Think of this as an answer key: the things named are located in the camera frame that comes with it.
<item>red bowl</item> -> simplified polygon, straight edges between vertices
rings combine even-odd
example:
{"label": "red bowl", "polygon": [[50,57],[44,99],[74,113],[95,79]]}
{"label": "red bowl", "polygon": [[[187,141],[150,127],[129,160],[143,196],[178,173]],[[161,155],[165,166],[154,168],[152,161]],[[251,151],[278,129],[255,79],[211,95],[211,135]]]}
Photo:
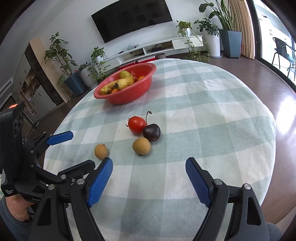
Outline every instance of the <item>red bowl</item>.
{"label": "red bowl", "polygon": [[[145,78],[135,82],[134,84],[118,92],[111,93],[108,95],[100,95],[101,88],[103,88],[106,84],[112,81],[120,79],[119,73],[123,70],[126,70],[130,73],[134,71],[137,77],[145,76]],[[142,95],[144,95],[148,91],[151,85],[152,75],[155,73],[155,71],[156,71],[156,65],[152,63],[140,63],[140,64],[128,66],[110,75],[102,83],[100,83],[99,86],[94,91],[94,97],[97,99],[106,99],[112,104],[126,104],[129,102],[132,102],[140,98]]]}

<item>person's arm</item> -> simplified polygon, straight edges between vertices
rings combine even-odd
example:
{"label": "person's arm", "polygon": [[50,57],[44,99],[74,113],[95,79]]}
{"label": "person's arm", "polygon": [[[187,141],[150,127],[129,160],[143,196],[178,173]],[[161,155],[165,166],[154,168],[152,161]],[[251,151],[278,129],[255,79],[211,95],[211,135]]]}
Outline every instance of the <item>person's arm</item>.
{"label": "person's arm", "polygon": [[19,194],[4,197],[0,201],[0,216],[17,241],[28,241],[31,228],[27,208],[33,203]]}

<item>white tv cabinet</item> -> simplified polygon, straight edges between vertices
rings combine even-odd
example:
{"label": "white tv cabinet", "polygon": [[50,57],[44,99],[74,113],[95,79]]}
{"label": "white tv cabinet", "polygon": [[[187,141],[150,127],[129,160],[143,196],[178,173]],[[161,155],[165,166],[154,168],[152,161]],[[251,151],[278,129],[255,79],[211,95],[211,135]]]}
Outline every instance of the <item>white tv cabinet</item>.
{"label": "white tv cabinet", "polygon": [[[193,43],[195,47],[202,47],[203,41],[202,36],[189,36],[189,39]],[[163,47],[164,49],[152,52],[151,49],[154,48],[156,45],[159,47]],[[128,63],[132,63],[135,60],[139,60],[144,57],[148,57],[155,54],[166,53],[166,55],[175,54],[176,51],[180,49],[188,49],[188,45],[185,42],[185,39],[180,39],[179,36],[169,37],[165,39],[159,39],[152,42],[148,42],[138,46],[137,48],[131,50],[125,50],[123,53],[115,54],[111,57],[105,59],[106,63],[103,67],[106,71],[112,70],[117,68],[121,65],[125,65]]]}

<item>black flat screen television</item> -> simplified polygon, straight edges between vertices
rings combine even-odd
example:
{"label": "black flat screen television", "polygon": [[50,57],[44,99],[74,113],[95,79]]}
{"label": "black flat screen television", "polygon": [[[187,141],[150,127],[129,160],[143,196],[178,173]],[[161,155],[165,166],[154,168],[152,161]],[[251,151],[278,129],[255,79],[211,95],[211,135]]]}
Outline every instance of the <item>black flat screen television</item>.
{"label": "black flat screen television", "polygon": [[91,17],[105,43],[144,27],[172,21],[165,0],[119,0]]}

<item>round table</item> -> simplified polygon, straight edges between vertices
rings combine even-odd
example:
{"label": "round table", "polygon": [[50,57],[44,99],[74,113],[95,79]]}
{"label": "round table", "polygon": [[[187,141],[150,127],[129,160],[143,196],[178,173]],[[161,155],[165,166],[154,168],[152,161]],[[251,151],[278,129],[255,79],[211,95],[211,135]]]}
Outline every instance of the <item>round table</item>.
{"label": "round table", "polygon": [[[275,121],[269,109],[239,79],[216,66],[180,59],[153,61],[157,71],[149,91],[138,100],[113,105],[88,93],[56,133],[74,138],[51,146],[46,170],[57,174],[94,156],[106,144],[113,173],[91,211],[110,241],[191,241],[207,208],[200,203],[185,171],[194,157],[201,168],[227,185],[250,183],[259,203],[266,195],[275,161]],[[134,153],[132,116],[152,115],[161,137],[146,156]],[[227,231],[228,207],[218,240]],[[71,226],[75,226],[69,214]],[[78,232],[73,228],[75,239]]]}

